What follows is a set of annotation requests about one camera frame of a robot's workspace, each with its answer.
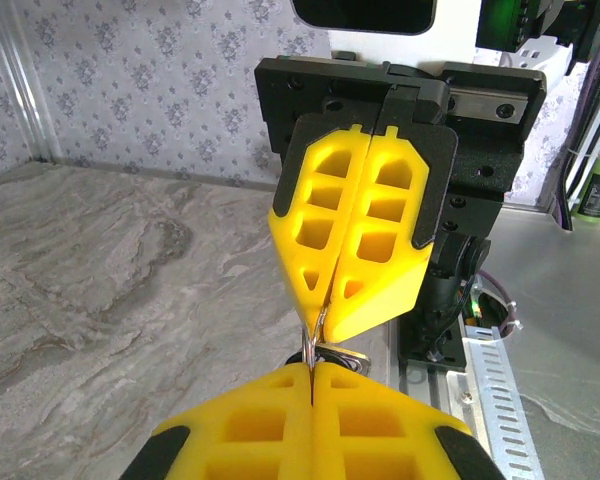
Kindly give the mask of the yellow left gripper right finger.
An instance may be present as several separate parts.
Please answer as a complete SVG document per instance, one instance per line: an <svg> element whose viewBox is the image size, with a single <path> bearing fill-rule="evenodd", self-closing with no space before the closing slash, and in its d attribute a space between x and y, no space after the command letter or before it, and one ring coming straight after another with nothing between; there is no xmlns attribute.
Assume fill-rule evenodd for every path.
<svg viewBox="0 0 600 480"><path fill-rule="evenodd" d="M410 469L400 392L332 363L313 383L312 480L399 480Z"/></svg>

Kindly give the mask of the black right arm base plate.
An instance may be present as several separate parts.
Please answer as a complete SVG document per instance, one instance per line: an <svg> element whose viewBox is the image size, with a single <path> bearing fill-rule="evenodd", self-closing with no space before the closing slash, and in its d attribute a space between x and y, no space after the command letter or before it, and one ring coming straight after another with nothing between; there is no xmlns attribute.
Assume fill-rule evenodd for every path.
<svg viewBox="0 0 600 480"><path fill-rule="evenodd" d="M415 312L398 318L398 358L404 364L415 363L436 370L464 373L467 359L460 321L442 332L441 323L426 324Z"/></svg>

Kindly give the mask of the metal key ring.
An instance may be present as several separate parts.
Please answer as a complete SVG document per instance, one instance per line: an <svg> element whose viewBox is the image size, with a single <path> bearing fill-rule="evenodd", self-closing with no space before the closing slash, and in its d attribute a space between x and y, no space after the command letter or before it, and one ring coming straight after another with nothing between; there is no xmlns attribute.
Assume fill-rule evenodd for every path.
<svg viewBox="0 0 600 480"><path fill-rule="evenodd" d="M327 344L325 323L328 312L329 305L325 304L320 308L313 324L304 323L302 325L300 349L285 361L286 365L304 363L308 366L309 374L314 375L319 359L318 347Z"/></svg>

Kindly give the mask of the green bottle black label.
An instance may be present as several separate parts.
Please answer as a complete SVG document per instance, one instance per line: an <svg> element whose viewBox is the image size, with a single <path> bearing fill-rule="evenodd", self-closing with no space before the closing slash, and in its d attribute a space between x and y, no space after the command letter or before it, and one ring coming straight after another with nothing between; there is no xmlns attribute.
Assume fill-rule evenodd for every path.
<svg viewBox="0 0 600 480"><path fill-rule="evenodd" d="M585 182L584 190L578 197L578 203L572 215L592 223L600 222L600 153Z"/></svg>

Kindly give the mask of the grey metal plate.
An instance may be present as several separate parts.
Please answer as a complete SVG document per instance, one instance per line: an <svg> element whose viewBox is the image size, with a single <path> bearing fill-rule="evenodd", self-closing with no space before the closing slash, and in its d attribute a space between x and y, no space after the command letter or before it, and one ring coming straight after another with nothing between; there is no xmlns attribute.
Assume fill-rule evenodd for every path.
<svg viewBox="0 0 600 480"><path fill-rule="evenodd" d="M516 303L509 361L546 480L600 480L600 224L504 209L485 270Z"/></svg>

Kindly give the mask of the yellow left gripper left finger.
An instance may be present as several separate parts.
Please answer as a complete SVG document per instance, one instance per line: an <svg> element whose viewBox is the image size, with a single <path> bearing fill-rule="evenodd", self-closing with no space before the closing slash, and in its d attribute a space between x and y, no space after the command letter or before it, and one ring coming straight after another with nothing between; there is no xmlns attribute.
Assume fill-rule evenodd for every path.
<svg viewBox="0 0 600 480"><path fill-rule="evenodd" d="M311 480L308 367L281 367L160 424L134 480Z"/></svg>

